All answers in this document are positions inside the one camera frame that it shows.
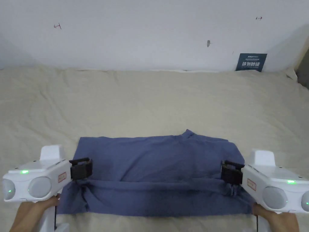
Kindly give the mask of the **person's left hand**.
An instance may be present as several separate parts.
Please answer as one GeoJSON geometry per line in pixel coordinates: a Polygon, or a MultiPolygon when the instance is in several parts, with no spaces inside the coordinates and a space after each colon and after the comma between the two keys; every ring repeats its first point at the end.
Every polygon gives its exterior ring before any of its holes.
{"type": "Polygon", "coordinates": [[[22,202],[17,210],[16,217],[10,232],[33,232],[41,220],[44,212],[59,204],[61,194],[52,196],[48,200],[34,202],[22,202]]]}

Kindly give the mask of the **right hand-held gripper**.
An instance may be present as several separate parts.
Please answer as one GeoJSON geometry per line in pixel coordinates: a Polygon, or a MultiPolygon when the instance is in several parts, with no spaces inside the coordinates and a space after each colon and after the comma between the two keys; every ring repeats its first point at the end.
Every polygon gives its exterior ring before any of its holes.
{"type": "Polygon", "coordinates": [[[221,179],[228,183],[228,196],[236,197],[241,186],[267,210],[276,213],[309,212],[309,181],[277,166],[271,151],[252,151],[246,164],[224,160],[221,179]]]}

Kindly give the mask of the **person's right hand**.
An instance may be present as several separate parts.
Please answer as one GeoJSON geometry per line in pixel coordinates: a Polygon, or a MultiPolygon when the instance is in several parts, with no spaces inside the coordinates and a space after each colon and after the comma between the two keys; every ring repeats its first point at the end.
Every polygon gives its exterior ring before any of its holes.
{"type": "Polygon", "coordinates": [[[299,224],[294,213],[283,212],[277,214],[269,211],[263,206],[255,203],[253,205],[253,214],[265,219],[270,226],[272,232],[299,232],[299,224]]]}

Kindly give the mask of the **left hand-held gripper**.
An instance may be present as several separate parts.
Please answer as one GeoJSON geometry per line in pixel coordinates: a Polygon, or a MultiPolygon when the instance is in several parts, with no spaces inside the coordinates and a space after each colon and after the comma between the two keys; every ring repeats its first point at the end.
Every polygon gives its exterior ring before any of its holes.
{"type": "MultiPolygon", "coordinates": [[[[5,202],[45,201],[59,194],[72,181],[92,175],[90,158],[66,160],[63,146],[43,146],[39,160],[9,170],[2,179],[5,202]]],[[[57,223],[60,208],[48,208],[34,232],[69,232],[68,223],[57,223]]]]}

